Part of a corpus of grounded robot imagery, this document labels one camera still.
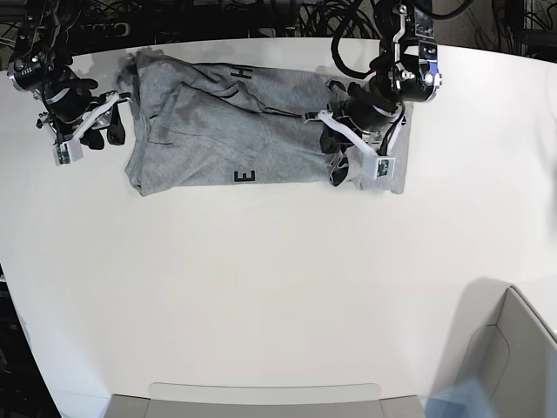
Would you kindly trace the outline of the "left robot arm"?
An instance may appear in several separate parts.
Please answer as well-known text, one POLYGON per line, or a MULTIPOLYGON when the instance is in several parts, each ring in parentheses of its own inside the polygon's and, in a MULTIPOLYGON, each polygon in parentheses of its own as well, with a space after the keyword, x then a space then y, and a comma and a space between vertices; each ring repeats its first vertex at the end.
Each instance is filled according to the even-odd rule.
POLYGON ((332 32, 336 67, 350 79, 327 85, 330 101, 307 113, 320 122, 322 152, 328 157, 329 181, 352 182, 360 190, 401 193, 406 182, 413 107, 432 100, 441 86, 438 45, 432 12, 414 1, 376 1, 367 17, 360 3, 340 12, 332 32), (379 40, 379 55, 367 71, 349 68, 339 53, 343 37, 358 32, 379 40))

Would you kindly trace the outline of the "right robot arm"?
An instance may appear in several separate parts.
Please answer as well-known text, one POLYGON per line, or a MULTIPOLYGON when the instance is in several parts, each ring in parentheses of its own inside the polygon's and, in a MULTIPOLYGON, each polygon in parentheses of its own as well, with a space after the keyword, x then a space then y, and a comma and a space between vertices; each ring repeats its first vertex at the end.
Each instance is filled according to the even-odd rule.
POLYGON ((96 95, 98 82, 71 69, 70 29, 83 10, 81 1, 28 1, 7 75, 17 90, 31 93, 43 104, 37 127, 52 131, 56 148, 75 139, 79 145, 102 150, 105 143, 125 143, 118 106, 130 95, 117 91, 96 95))

